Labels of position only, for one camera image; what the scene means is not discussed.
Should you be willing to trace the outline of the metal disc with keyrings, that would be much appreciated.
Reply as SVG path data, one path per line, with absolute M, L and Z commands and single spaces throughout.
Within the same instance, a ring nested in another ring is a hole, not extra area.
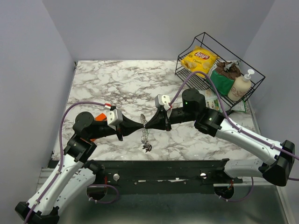
M 141 142 L 142 142 L 142 144 L 144 144 L 144 145 L 148 145 L 148 144 L 149 144 L 149 140 L 148 140 L 149 132 L 148 132 L 148 130 L 145 128 L 145 125 L 146 125 L 146 123 L 147 123 L 147 120 L 146 120 L 144 114 L 141 114 L 141 115 L 140 115 L 140 120 L 141 120 L 141 123 L 142 123 L 142 125 L 143 125 L 143 128 L 142 128 L 142 136 L 141 136 Z

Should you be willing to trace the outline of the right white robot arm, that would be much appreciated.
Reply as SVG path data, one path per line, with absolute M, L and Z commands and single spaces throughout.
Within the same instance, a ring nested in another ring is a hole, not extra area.
M 295 145 L 289 140 L 280 143 L 263 137 L 237 124 L 217 110 L 206 106 L 204 95 L 196 89 L 182 93 L 183 106 L 173 109 L 167 95 L 157 95 L 157 108 L 146 129 L 171 130 L 171 125 L 194 121 L 195 128 L 203 134 L 229 141 L 257 158 L 255 160 L 228 160 L 215 171 L 221 183 L 236 177 L 260 177 L 271 184 L 285 186 L 294 164 Z

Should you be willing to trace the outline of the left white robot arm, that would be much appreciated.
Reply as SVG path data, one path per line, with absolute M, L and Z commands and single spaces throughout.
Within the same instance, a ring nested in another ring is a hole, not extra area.
M 26 224 L 56 224 L 59 213 L 84 187 L 105 182 L 104 167 L 89 160 L 94 152 L 95 139 L 116 135 L 119 140 L 143 124 L 134 122 L 118 109 L 107 111 L 104 121 L 97 121 L 89 112 L 75 118 L 74 134 L 61 158 L 42 187 L 27 201 L 19 202 L 15 208 Z

